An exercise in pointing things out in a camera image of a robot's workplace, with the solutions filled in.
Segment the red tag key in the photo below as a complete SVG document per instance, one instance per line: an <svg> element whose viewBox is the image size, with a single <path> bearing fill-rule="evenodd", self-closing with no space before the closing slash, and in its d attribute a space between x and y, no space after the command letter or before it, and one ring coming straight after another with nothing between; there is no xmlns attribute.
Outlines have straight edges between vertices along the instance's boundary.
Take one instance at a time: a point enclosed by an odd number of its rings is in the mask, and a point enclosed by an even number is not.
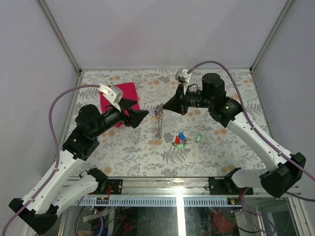
<svg viewBox="0 0 315 236"><path fill-rule="evenodd" d="M176 136L175 141L172 143L173 146L176 146L177 144L181 143L180 136Z"/></svg>

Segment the green tag key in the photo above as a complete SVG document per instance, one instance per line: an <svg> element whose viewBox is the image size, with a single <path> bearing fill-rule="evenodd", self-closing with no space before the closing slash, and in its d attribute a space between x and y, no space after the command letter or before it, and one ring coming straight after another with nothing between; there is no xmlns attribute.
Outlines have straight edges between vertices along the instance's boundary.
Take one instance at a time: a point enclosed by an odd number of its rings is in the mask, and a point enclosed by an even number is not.
<svg viewBox="0 0 315 236"><path fill-rule="evenodd" d="M187 145L189 145L190 143L180 143L180 144L176 144L175 147L177 149L184 149L187 147Z"/></svg>
<svg viewBox="0 0 315 236"><path fill-rule="evenodd" d="M201 135L201 134L198 134L198 135L196 136L195 141L196 141L197 143L200 143L200 142L202 141L202 135Z"/></svg>

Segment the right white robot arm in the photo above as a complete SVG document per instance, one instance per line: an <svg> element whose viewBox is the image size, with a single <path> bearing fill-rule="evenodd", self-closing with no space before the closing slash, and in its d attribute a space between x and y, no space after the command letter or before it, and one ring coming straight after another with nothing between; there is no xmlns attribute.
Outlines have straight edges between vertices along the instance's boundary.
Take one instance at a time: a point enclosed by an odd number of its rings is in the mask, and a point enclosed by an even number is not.
<svg viewBox="0 0 315 236"><path fill-rule="evenodd" d="M225 83L216 73L202 77L202 89L189 89L187 70L175 75L179 81L175 95L163 109L185 115L188 108L207 108L212 119L233 132L250 147L265 165L264 169L235 168L224 177L225 190L235 194L241 188L262 188L275 198L285 194L301 179L306 159L301 153L292 154L268 136L245 113L239 101L226 95Z"/></svg>

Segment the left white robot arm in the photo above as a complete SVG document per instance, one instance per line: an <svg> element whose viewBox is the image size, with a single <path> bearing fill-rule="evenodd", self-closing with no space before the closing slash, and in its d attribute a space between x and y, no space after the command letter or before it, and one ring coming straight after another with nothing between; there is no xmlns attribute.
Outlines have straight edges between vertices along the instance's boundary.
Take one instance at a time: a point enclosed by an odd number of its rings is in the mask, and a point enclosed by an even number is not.
<svg viewBox="0 0 315 236"><path fill-rule="evenodd" d="M82 197L108 189L108 177L98 168L92 168L80 180L66 189L64 183L83 165L99 145L98 137L123 122L136 128L148 115L147 110L134 110L135 100L122 99L100 113L95 105L83 106L75 119L76 128L62 146L62 150L41 181L23 198L14 198L9 207L38 235L49 231L58 217Z"/></svg>

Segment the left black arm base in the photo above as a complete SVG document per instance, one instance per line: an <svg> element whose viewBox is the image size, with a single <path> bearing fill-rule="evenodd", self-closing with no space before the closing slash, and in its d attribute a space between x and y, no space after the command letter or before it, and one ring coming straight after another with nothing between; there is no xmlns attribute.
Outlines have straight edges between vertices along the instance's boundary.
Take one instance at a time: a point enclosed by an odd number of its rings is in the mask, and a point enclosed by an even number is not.
<svg viewBox="0 0 315 236"><path fill-rule="evenodd" d="M121 195L123 189L122 179L107 179L100 184L97 190L98 194L105 194L106 196Z"/></svg>

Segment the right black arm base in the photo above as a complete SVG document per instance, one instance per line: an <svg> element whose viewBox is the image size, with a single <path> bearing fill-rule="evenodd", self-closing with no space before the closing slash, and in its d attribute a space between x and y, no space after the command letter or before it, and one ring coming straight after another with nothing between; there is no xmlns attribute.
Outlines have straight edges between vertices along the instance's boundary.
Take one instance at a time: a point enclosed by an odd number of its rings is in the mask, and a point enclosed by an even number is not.
<svg viewBox="0 0 315 236"><path fill-rule="evenodd" d="M232 180L235 174L240 174L241 168L235 168L228 174L222 177L208 177L208 191L210 195L227 196L238 195L242 196L247 187L238 187Z"/></svg>

